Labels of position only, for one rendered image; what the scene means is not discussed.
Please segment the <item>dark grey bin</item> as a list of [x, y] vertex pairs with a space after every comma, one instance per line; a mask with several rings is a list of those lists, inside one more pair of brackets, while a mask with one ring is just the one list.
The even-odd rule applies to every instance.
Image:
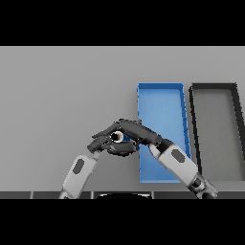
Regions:
[[211, 181], [245, 181], [245, 124], [236, 83], [189, 88], [197, 164]]

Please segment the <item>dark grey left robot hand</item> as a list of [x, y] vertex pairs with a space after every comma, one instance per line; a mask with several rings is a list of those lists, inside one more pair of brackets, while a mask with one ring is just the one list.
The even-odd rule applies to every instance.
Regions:
[[109, 136], [99, 136], [91, 144], [89, 144], [87, 148], [91, 153], [106, 150], [112, 155], [128, 156], [129, 154], [132, 154], [138, 150], [137, 141], [137, 138], [133, 138], [129, 141], [116, 143]]

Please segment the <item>blue pipe with pale ring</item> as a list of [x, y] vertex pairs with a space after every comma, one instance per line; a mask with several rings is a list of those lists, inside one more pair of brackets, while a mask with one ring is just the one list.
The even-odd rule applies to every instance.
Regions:
[[121, 131], [115, 131], [110, 135], [111, 140], [114, 143], [130, 142], [131, 139], [123, 134]]

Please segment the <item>blue bin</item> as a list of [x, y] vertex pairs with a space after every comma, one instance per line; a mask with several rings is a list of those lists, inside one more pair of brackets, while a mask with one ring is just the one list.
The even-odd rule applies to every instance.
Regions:
[[[184, 84], [139, 82], [137, 92], [138, 119], [142, 125], [173, 141], [191, 157]], [[141, 183], [179, 183], [157, 162], [146, 145], [140, 145], [139, 149]]]

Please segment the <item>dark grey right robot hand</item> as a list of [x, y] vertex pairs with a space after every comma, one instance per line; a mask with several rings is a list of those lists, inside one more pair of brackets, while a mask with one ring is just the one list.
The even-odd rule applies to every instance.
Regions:
[[139, 122], [124, 119], [114, 122], [107, 129], [94, 135], [93, 139], [100, 136], [108, 136], [116, 131], [121, 131], [123, 135], [133, 140], [136, 146], [140, 144], [155, 145], [160, 152], [163, 152], [172, 145], [172, 141], [163, 139], [161, 135], [141, 125]]

